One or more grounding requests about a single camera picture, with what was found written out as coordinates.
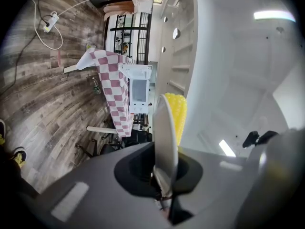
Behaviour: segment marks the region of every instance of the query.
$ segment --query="checkered tablecloth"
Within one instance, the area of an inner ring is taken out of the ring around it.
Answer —
[[[135,64],[135,60],[114,52],[90,48],[89,54],[99,70],[114,126],[119,137],[131,135],[133,114],[129,113],[129,80],[118,67],[118,63]]]

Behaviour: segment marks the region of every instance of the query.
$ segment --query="wooden floor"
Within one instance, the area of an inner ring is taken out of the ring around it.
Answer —
[[[60,13],[81,1],[40,0],[41,13]],[[28,1],[2,45],[1,93],[13,83],[17,57],[34,36],[33,16],[34,5]],[[75,143],[87,146],[94,137],[102,146],[103,134],[88,132],[86,127],[105,126],[103,120],[109,115],[105,97],[93,93],[92,77],[98,79],[95,68],[63,73],[63,68],[81,58],[86,44],[103,48],[102,10],[87,2],[63,14],[56,25],[64,39],[63,47],[50,50],[36,37],[20,58],[16,84],[0,98],[0,118],[7,124],[6,149],[22,146],[27,150],[21,173],[39,192],[84,159]],[[56,31],[39,32],[47,45],[60,45]]]

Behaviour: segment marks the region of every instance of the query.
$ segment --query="recessed light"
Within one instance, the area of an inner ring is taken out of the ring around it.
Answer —
[[[178,30],[178,28],[175,28],[175,30],[173,30],[173,39],[177,39],[180,37],[180,31]]]
[[[227,156],[236,157],[236,155],[235,155],[235,153],[233,152],[233,150],[229,147],[229,145],[228,145],[224,140],[222,140],[222,141],[219,143],[219,146],[221,147],[221,149],[224,151],[224,153],[225,153]]]
[[[267,19],[283,19],[295,22],[294,16],[287,11],[278,10],[266,10],[254,13],[254,18],[256,20],[267,20]]]

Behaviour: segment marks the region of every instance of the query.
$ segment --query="shoe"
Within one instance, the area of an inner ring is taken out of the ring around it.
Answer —
[[[23,147],[17,147],[14,150],[13,157],[11,158],[19,165],[19,167],[23,167],[25,164],[25,160],[27,159],[27,152]]]
[[[5,143],[6,127],[3,120],[0,119],[0,145]]]

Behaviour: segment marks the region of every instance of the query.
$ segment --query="power strip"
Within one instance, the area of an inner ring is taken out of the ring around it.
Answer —
[[[49,26],[44,26],[43,27],[43,30],[44,32],[48,33],[52,27],[55,25],[55,23],[59,20],[59,17],[57,16],[56,13],[53,13],[52,14],[52,17],[49,19],[48,23],[49,23]]]

